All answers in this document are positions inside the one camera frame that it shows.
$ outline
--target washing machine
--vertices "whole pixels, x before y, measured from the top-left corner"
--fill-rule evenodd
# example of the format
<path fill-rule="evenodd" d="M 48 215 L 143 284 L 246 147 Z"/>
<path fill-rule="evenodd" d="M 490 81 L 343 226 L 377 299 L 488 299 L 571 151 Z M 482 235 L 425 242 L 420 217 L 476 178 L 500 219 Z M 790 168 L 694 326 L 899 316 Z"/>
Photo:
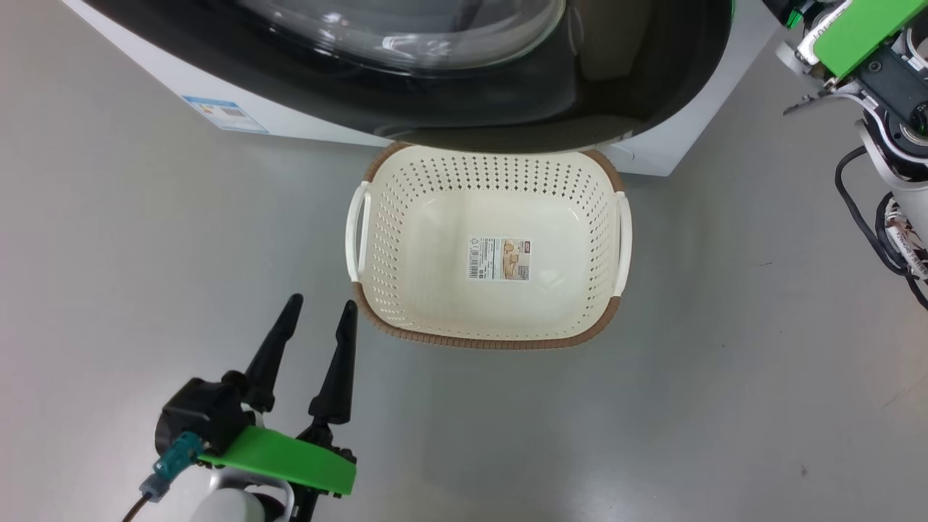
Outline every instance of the washing machine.
<path fill-rule="evenodd" d="M 225 130 L 657 176 L 777 27 L 759 0 L 64 1 Z"/>

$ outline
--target white plastic basket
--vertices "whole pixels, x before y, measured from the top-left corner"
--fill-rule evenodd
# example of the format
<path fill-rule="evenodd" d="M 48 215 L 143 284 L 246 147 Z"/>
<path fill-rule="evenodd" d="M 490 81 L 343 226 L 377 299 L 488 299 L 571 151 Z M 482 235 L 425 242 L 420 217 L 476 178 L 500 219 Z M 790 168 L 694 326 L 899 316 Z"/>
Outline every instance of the white plastic basket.
<path fill-rule="evenodd" d="M 345 229 L 362 310 L 388 333 L 439 345 L 583 343 L 618 308 L 631 254 L 622 182 L 596 152 L 392 145 L 354 194 Z"/>

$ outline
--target white handle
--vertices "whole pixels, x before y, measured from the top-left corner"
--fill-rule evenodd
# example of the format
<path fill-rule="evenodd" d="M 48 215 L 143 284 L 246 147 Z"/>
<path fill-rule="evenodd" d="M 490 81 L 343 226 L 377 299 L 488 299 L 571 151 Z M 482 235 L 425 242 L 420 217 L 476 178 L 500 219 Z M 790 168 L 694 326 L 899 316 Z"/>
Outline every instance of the white handle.
<path fill-rule="evenodd" d="M 367 223 L 370 221 L 370 192 L 367 191 L 368 182 L 362 181 L 361 186 L 354 191 L 351 206 L 348 207 L 348 222 L 345 225 L 345 263 L 348 265 L 348 276 L 352 282 L 360 281 L 360 272 L 364 269 L 364 257 L 367 250 Z M 361 254 L 357 252 L 357 220 L 360 219 L 361 204 L 364 204 L 364 221 L 361 223 Z"/>
<path fill-rule="evenodd" d="M 621 297 L 632 268 L 632 209 L 624 192 L 615 193 L 619 205 L 619 278 L 615 282 L 615 295 Z"/>

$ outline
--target floor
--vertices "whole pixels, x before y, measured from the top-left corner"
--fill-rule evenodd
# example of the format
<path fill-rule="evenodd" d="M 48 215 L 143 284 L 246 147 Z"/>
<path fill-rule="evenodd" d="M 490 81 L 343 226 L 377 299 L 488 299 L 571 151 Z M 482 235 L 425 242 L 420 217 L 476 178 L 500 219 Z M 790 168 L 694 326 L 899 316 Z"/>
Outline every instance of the floor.
<path fill-rule="evenodd" d="M 247 365 L 307 296 L 269 426 L 295 434 L 350 296 L 374 150 L 220 132 L 53 2 L 0 6 L 0 504 L 119 520 L 161 404 Z M 622 307 L 582 347 L 495 353 L 360 327 L 352 496 L 316 520 L 923 520 L 928 320 L 834 191 L 851 105 L 769 47 L 669 179 L 627 179 Z M 848 170 L 861 206 L 884 189 Z M 207 476 L 140 522 L 186 520 Z"/>

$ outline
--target round glass window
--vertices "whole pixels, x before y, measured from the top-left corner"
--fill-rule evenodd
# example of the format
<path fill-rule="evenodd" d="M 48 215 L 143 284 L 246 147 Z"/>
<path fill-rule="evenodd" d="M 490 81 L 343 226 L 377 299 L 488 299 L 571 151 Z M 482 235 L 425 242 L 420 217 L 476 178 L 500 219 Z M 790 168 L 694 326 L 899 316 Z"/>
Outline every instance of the round glass window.
<path fill-rule="evenodd" d="M 474 69 L 518 58 L 545 41 L 566 0 L 238 0 L 312 41 L 403 70 Z"/>

